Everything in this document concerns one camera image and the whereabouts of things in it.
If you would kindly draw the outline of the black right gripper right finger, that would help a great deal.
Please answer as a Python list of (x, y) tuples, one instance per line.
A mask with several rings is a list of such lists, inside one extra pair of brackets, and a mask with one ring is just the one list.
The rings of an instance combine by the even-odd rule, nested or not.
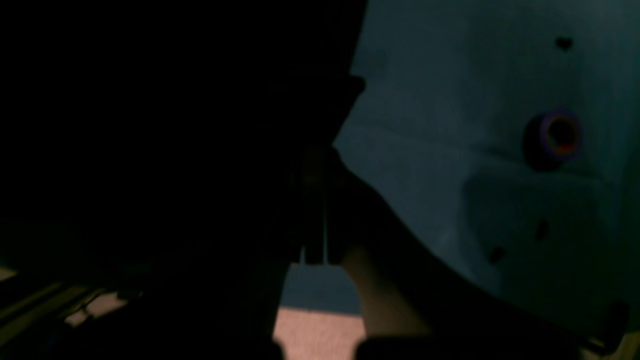
[(327, 252), (354, 283), (357, 360), (582, 360), (583, 340), (483, 291), (430, 253), (333, 148), (306, 155), (326, 210)]

